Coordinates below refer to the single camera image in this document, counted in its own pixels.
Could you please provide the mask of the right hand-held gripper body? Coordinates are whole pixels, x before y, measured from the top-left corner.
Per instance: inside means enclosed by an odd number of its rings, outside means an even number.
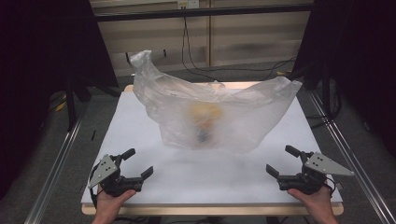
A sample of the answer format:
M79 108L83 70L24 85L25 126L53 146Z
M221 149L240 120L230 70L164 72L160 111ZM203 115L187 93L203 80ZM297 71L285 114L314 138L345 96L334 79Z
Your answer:
M292 152L292 155L301 159L302 170L296 175L278 175L280 190L297 189L311 195L327 187L328 175L354 175L353 171L318 152Z

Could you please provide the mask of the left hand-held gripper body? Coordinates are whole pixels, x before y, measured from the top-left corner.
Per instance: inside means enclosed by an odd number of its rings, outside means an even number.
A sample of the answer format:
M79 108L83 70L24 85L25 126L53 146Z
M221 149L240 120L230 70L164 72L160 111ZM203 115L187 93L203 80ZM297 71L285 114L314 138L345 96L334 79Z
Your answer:
M121 196L129 189L140 191L144 183L142 176L127 178L120 174L121 162L128 159L129 156L105 154L92 169L88 189L100 186L106 194L113 197Z

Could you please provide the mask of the translucent white plastic bag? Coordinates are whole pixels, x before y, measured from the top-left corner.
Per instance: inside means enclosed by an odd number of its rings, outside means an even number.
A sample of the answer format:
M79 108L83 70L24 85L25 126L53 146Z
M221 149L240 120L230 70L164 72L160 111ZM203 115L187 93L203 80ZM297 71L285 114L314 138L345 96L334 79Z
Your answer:
M145 106L148 117L160 128L163 142L183 149L225 148L248 152L256 148L288 111L299 81L275 77L248 88L232 91L222 83L196 84L161 71L144 50L130 58L134 94ZM222 109L211 139L200 143L189 117L189 106L198 102L217 104Z

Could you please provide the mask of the yellow blurred object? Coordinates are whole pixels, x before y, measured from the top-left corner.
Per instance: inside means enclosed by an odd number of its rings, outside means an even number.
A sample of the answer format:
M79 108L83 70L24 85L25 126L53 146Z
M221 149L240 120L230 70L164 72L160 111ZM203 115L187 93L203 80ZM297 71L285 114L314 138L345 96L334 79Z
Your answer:
M200 143L211 139L215 123L221 118L222 109L214 103L198 102L189 106L189 117Z

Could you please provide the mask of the person's right hand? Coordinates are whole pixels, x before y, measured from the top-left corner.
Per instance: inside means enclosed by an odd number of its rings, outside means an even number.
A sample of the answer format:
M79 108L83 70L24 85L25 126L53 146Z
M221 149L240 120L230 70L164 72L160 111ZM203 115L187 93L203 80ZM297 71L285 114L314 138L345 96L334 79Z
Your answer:
M303 203L312 217L325 217L332 214L330 191L327 187L322 187L311 195L304 194L297 189L288 189L287 193Z

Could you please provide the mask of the person's left hand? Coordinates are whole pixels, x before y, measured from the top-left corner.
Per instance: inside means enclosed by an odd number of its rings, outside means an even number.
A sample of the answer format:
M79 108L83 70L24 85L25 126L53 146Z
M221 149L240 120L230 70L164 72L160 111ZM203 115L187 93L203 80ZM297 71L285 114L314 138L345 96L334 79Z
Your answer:
M98 187L96 213L107 217L114 217L119 213L124 203L135 195L136 191L129 189L122 193L121 196L114 197L105 193L101 187Z

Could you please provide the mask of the black metal stand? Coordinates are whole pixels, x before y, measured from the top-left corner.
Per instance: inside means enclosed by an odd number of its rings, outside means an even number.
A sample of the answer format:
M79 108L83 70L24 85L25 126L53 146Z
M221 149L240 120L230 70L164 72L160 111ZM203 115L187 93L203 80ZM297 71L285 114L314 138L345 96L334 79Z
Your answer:
M319 103L318 115L307 116L308 119L320 119L320 123L313 125L312 129L329 125L334 121L342 108L342 101L337 87L332 88L330 69L326 63L313 62L301 68L294 68L288 79L301 80L304 89Z
M92 98L87 85L89 80L85 77L74 77L69 78L65 82L65 96L66 105L68 112L68 129L71 132L77 123L78 116L75 107L75 97L77 97L81 102L89 102Z

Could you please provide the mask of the black curtain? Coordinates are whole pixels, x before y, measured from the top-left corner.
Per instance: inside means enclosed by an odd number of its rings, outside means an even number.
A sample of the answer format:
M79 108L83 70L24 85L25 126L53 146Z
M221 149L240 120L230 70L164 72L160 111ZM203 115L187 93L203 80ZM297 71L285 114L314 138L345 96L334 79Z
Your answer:
M293 69L329 74L396 155L396 0L314 0Z
M0 0L0 200L30 158L50 97L116 87L90 0Z

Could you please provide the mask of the black horizontal bar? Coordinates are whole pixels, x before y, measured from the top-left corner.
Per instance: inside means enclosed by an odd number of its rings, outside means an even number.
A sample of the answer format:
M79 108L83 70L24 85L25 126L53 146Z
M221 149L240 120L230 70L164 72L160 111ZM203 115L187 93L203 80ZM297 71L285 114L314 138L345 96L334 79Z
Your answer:
M205 16L228 16L261 13L287 13L311 11L315 8L313 4L274 5L260 7L213 7L196 9L174 9L147 12L124 12L95 14L94 19L103 21L138 21L155 19L172 19Z

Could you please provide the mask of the aluminium floor rail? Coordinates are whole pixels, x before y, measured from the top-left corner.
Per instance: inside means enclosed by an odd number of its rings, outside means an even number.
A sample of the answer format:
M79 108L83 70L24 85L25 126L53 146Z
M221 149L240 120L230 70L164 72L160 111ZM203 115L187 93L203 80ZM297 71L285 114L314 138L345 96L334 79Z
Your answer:
M342 153L346 163L354 172L355 179L359 183L371 206L374 208L381 223L396 224L396 216L392 214L386 201L375 187L370 177L366 174L342 132L339 130L336 123L326 116L324 103L320 100L319 96L315 92L310 92L309 96L318 113L323 116L323 120L325 121L325 125L330 135Z
M35 202L24 221L24 224L40 224L61 175L61 171L64 168L68 154L78 135L80 124L81 118L78 118L72 125L71 129L67 132L55 162L52 164L45 184L36 197Z

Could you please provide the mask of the white wall outlet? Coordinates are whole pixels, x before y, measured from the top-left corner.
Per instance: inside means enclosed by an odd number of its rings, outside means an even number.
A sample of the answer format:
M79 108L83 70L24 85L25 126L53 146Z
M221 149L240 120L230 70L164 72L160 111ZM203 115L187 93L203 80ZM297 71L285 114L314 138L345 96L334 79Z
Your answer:
M196 9L199 7L199 0L177 0L178 9Z

